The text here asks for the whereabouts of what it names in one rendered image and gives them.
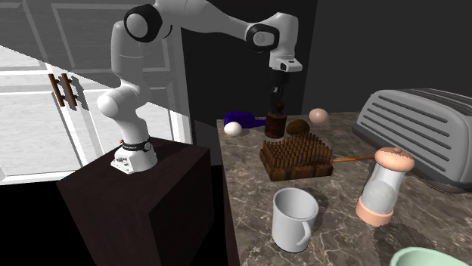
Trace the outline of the brown wooden peg rack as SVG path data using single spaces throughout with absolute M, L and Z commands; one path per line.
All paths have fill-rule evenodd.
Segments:
M 332 149 L 319 137 L 303 132 L 282 141 L 264 141 L 259 153 L 271 181 L 332 175 Z

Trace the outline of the dark blue bottle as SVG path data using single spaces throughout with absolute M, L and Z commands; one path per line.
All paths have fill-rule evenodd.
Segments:
M 227 112 L 224 118 L 224 125 L 230 122 L 237 122 L 242 128 L 255 128 L 266 124 L 265 119 L 256 119 L 252 113 L 241 111 Z

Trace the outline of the white egg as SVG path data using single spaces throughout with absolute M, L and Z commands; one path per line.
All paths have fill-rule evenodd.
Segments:
M 229 122 L 224 126 L 224 133 L 231 137 L 237 137 L 242 134 L 243 128 L 238 122 Z

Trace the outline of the grey toaster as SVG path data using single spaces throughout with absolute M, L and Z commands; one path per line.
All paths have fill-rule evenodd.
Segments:
M 380 90 L 352 131 L 377 149 L 408 152 L 412 171 L 430 186 L 472 193 L 472 97 L 432 88 Z

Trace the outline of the orange pencil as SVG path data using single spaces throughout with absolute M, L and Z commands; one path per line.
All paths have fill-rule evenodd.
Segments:
M 374 156 L 332 159 L 331 162 L 352 162 L 352 161 L 369 160 L 369 159 L 374 159 Z

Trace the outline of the white mug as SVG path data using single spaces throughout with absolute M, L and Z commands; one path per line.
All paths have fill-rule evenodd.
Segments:
M 273 197 L 272 239 L 286 252 L 302 252 L 309 245 L 319 211 L 318 201 L 305 190 L 287 187 Z

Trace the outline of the dark wooden robot stand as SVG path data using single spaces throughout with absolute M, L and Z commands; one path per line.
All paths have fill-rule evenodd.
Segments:
M 189 266 L 214 221 L 210 150 L 159 138 L 127 175 L 109 152 L 57 183 L 97 266 Z

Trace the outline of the peach and clear grinder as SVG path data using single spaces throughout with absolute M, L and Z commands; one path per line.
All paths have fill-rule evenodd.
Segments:
M 405 173 L 415 166 L 414 158 L 400 147 L 383 147 L 374 155 L 376 164 L 356 205 L 356 214 L 367 224 L 388 224 L 399 196 Z

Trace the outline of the beige egg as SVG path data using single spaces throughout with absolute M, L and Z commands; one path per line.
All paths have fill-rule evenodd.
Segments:
M 309 120 L 314 125 L 321 125 L 329 121 L 329 114 L 324 109 L 315 108 L 309 112 Z

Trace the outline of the brown wooden pepper mill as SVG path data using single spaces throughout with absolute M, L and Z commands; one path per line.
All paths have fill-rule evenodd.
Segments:
M 282 138 L 285 133 L 287 115 L 283 113 L 284 103 L 279 101 L 274 110 L 266 114 L 265 135 L 269 138 Z

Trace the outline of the brown egg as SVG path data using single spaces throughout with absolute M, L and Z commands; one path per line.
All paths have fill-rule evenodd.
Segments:
M 286 127 L 286 132 L 289 135 L 296 135 L 303 132 L 309 132 L 310 125 L 303 119 L 296 119 L 290 122 Z

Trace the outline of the pale green bowl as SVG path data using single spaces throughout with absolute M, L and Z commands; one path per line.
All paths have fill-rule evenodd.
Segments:
M 472 262 L 461 261 L 435 249 L 408 247 L 396 252 L 389 266 L 472 266 Z

